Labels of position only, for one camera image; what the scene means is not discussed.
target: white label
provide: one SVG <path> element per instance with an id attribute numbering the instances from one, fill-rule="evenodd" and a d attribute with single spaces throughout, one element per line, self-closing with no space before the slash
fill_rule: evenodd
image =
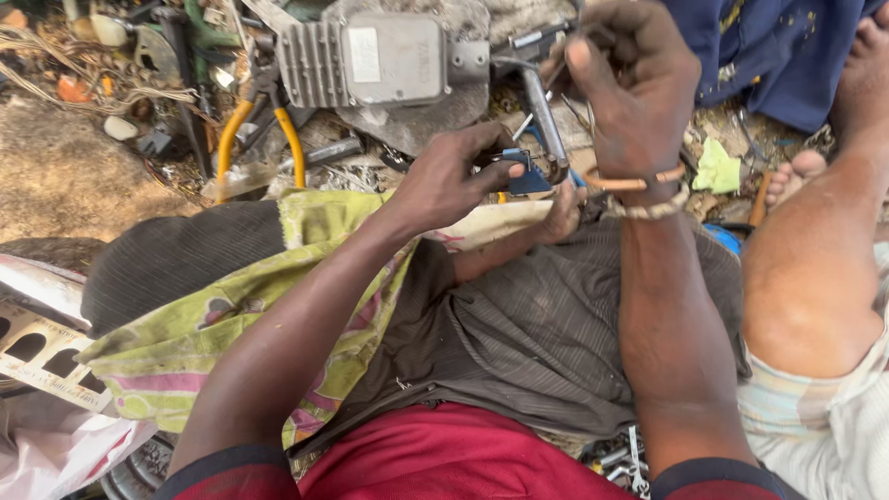
<path id="1" fill-rule="evenodd" d="M 376 28 L 349 28 L 348 45 L 352 52 L 352 80 L 357 84 L 380 82 L 380 49 Z"/>

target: hand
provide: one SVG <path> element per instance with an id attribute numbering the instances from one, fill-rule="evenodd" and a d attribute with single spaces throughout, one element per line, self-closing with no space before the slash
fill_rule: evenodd
<path id="1" fill-rule="evenodd" d="M 386 205 L 404 217 L 412 236 L 450 226 L 485 195 L 506 187 L 510 177 L 522 175 L 524 166 L 514 161 L 496 162 L 470 175 L 473 165 L 486 165 L 490 154 L 511 147 L 509 131 L 498 122 L 437 134 Z"/>
<path id="2" fill-rule="evenodd" d="M 579 203 L 586 202 L 587 188 L 574 190 L 571 181 L 565 179 L 556 187 L 553 206 L 546 218 L 534 227 L 535 239 L 541 245 L 554 245 L 568 238 L 581 222 Z"/>
<path id="3" fill-rule="evenodd" d="M 582 10 L 581 23 L 591 22 L 614 31 L 611 61 L 585 36 L 573 36 L 564 54 L 554 52 L 541 66 L 543 80 L 549 80 L 564 55 L 573 83 L 593 108 L 602 177 L 648 180 L 675 168 L 701 63 L 660 3 L 591 5 Z M 628 205 L 651 205 L 675 193 L 674 186 L 659 184 L 643 192 L 617 194 Z"/>

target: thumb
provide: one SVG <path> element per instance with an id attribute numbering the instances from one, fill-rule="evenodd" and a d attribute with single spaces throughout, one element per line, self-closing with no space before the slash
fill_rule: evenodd
<path id="1" fill-rule="evenodd" d="M 521 177 L 524 172 L 524 165 L 514 160 L 502 160 L 486 166 L 481 172 L 469 177 L 466 183 L 470 190 L 484 195 L 506 188 L 509 179 Z"/>
<path id="2" fill-rule="evenodd" d="M 617 85 L 608 59 L 585 36 L 574 36 L 565 47 L 565 60 L 574 83 L 597 109 L 619 105 L 624 90 Z"/>

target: yellow-handled pliers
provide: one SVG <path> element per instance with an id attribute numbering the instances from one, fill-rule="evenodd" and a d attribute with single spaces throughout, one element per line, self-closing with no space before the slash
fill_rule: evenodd
<path id="1" fill-rule="evenodd" d="M 297 137 L 296 129 L 293 128 L 290 116 L 287 115 L 287 110 L 281 104 L 281 98 L 278 97 L 277 93 L 277 80 L 281 76 L 281 69 L 274 61 L 268 66 L 262 68 L 253 66 L 253 68 L 253 82 L 250 87 L 250 93 L 247 94 L 246 100 L 237 103 L 235 113 L 226 123 L 225 130 L 222 131 L 222 136 L 220 137 L 219 165 L 216 169 L 217 204 L 224 202 L 228 198 L 226 194 L 226 172 L 231 167 L 231 146 L 235 141 L 235 133 L 244 122 L 244 119 L 247 118 L 251 109 L 253 109 L 256 97 L 260 93 L 265 93 L 271 99 L 272 107 L 275 109 L 275 117 L 278 123 L 281 124 L 281 128 L 284 129 L 287 141 L 290 142 L 290 149 L 293 152 L 293 182 L 297 188 L 306 187 L 306 166 L 305 160 L 302 157 L 300 138 Z"/>

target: dirt ground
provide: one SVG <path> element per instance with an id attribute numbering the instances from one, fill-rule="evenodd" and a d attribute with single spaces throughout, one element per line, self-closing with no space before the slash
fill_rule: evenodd
<path id="1" fill-rule="evenodd" d="M 88 117 L 17 95 L 0 105 L 0 244 L 109 242 L 137 222 L 201 209 Z"/>

